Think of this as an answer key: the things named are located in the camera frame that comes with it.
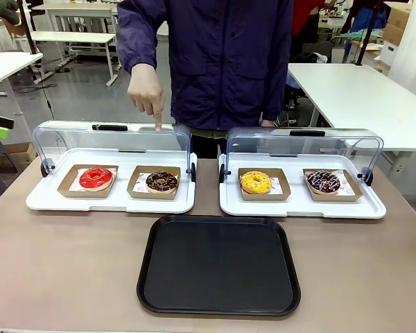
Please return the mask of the person's right hand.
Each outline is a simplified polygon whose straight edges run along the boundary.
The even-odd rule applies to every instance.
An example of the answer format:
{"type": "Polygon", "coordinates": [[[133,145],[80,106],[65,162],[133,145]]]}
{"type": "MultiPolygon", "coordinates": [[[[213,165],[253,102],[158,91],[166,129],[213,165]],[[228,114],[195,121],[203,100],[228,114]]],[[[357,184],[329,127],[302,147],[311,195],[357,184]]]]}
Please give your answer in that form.
{"type": "Polygon", "coordinates": [[[128,96],[141,113],[153,117],[155,130],[161,130],[165,93],[153,66],[137,64],[131,69],[128,96]]]}

